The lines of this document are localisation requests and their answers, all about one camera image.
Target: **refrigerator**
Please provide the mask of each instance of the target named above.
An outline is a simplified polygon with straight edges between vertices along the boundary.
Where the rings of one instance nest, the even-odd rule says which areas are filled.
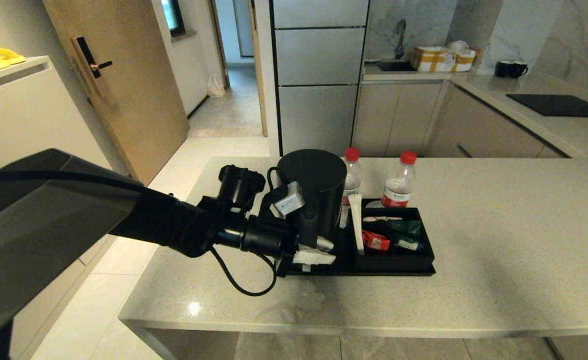
[[[273,0],[281,155],[352,140],[369,0]]]

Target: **plastic water bottle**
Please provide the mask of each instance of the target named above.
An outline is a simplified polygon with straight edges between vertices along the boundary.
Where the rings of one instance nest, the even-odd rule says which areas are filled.
[[[396,164],[387,175],[385,189],[380,200],[386,208],[404,208],[412,195],[412,187],[416,181],[414,164],[416,153],[403,151],[401,162]]]
[[[347,225],[347,216],[350,212],[350,202],[347,197],[351,194],[358,194],[361,187],[363,172],[359,164],[361,156],[358,148],[348,147],[345,150],[345,167],[347,167],[347,176],[345,176],[345,187],[342,191],[342,205],[340,207],[339,226],[344,229]]]

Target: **faucet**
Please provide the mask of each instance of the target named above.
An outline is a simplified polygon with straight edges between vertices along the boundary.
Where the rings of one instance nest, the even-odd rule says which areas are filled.
[[[406,51],[403,46],[403,39],[406,37],[406,19],[402,18],[397,24],[395,32],[398,37],[398,45],[394,48],[394,59],[400,60],[403,55],[406,54]]]

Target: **white stick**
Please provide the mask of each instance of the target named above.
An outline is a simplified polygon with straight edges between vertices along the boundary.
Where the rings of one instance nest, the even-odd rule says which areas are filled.
[[[351,222],[354,225],[356,249],[358,249],[358,255],[365,255],[365,249],[363,248],[363,227],[361,225],[361,201],[363,200],[363,195],[359,193],[350,194],[347,196],[347,199],[351,207]]]

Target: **black electric kettle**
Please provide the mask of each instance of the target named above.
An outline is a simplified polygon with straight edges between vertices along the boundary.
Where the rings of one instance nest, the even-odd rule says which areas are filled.
[[[347,175],[343,160],[328,151],[304,149],[283,156],[276,167],[302,189],[305,205],[287,215],[298,224],[298,242],[316,248],[317,237],[335,241]]]

